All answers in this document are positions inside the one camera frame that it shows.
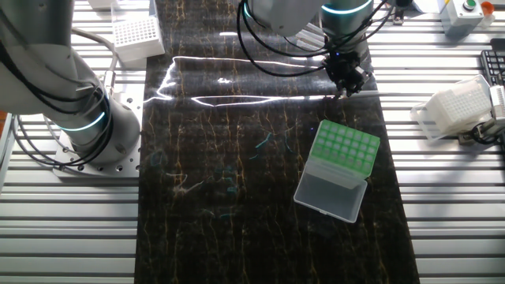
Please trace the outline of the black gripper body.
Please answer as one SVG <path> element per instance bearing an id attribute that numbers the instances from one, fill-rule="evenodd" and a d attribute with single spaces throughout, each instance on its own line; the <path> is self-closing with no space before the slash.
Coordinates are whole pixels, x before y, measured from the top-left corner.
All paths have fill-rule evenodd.
<path id="1" fill-rule="evenodd" d="M 336 87 L 344 87 L 349 80 L 363 80 L 363 85 L 370 79 L 371 73 L 361 68 L 361 58 L 355 51 L 350 53 L 330 53 L 324 59 L 324 69 Z"/>

